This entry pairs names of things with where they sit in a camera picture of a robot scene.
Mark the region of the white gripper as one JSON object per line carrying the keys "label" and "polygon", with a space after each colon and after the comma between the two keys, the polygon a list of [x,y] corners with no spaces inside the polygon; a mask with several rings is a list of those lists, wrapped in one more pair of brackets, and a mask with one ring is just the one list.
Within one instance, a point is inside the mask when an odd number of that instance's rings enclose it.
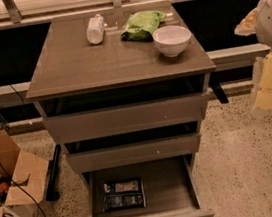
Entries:
{"label": "white gripper", "polygon": [[[234,33],[245,37],[256,33],[259,43],[272,47],[272,0],[259,0],[257,8],[238,23]],[[256,58],[252,75],[252,109],[257,112],[272,110],[272,51]]]}

